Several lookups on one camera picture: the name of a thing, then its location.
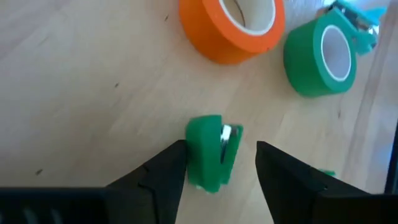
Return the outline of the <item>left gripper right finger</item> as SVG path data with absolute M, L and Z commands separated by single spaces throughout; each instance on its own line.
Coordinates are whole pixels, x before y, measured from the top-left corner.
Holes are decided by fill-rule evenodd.
M 308 164 L 273 145 L 257 142 L 256 170 L 275 224 L 312 224 L 317 194 L 325 190 Z

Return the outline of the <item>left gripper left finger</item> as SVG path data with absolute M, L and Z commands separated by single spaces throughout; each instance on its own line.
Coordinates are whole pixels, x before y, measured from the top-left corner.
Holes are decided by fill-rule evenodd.
M 175 224 L 187 166 L 178 140 L 107 186 L 110 224 Z

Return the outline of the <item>green tape roll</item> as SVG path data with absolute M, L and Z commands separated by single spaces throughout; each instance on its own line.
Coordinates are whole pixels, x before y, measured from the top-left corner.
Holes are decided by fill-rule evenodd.
M 284 68 L 302 96 L 318 97 L 348 91 L 356 78 L 356 52 L 349 22 L 329 12 L 290 31 L 284 44 Z

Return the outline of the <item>orange tape roll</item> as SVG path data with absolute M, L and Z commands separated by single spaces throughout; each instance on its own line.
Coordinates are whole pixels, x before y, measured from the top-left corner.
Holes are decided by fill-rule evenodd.
M 238 64 L 273 49 L 285 29 L 283 0 L 179 0 L 187 38 L 220 64 Z

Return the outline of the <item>teal staple remover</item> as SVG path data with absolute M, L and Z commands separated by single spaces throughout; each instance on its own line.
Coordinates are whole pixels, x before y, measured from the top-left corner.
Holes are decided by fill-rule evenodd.
M 347 0 L 333 0 L 326 5 L 325 13 L 337 10 L 349 23 L 356 52 L 359 55 L 370 53 L 378 43 L 381 17 L 387 12 L 387 7 L 362 10 Z

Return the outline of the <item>black rig crossbar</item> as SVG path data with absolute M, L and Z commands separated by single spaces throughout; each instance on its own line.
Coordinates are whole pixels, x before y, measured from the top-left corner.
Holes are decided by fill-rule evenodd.
M 386 194 L 398 194 L 398 122 L 394 141 L 392 143 L 391 158 L 384 192 Z

